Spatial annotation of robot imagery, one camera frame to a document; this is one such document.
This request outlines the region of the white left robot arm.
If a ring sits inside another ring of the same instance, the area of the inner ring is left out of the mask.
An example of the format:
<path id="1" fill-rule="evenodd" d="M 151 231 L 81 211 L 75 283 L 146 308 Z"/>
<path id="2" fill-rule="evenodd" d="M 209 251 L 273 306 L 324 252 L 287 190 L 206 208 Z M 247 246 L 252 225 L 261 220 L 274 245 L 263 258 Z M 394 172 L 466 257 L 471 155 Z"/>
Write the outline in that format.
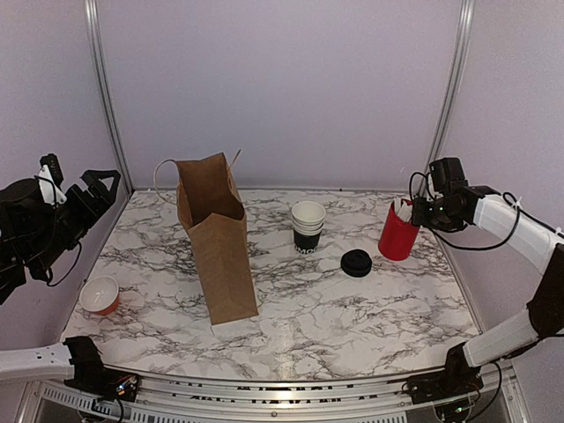
<path id="1" fill-rule="evenodd" d="M 1 300 L 28 279 L 56 286 L 53 264 L 81 240 L 113 206 L 121 175 L 116 170 L 87 170 L 77 184 L 61 189 L 63 173 L 54 153 L 40 159 L 37 175 L 1 191 Z M 88 336 L 66 338 L 44 347 L 3 351 L 2 382 L 62 380 L 68 386 L 101 394 L 110 386 L 95 343 Z"/>

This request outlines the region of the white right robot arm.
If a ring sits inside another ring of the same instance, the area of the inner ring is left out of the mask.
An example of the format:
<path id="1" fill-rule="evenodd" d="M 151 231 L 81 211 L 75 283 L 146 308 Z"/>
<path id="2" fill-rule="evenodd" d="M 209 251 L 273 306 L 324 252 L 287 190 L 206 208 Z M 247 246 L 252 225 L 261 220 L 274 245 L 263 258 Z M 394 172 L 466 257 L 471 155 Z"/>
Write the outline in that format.
<path id="1" fill-rule="evenodd" d="M 456 157 L 431 162 L 422 176 L 427 193 L 413 197 L 412 223 L 452 249 L 486 253 L 475 273 L 488 282 L 500 280 L 496 300 L 503 294 L 514 300 L 531 296 L 511 317 L 450 348 L 436 375 L 410 384 L 454 395 L 478 383 L 484 365 L 562 337 L 563 232 L 529 214 L 513 193 L 470 184 Z"/>

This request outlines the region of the brown paper bag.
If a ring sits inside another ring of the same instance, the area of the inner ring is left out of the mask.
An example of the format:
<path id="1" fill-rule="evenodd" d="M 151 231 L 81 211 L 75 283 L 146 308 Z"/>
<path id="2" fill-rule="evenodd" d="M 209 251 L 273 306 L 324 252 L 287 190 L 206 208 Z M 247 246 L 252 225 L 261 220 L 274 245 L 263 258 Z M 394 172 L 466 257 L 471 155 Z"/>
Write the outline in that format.
<path id="1" fill-rule="evenodd" d="M 189 237 L 212 325 L 258 315 L 247 215 L 224 153 L 170 160 L 178 172 L 178 219 Z"/>

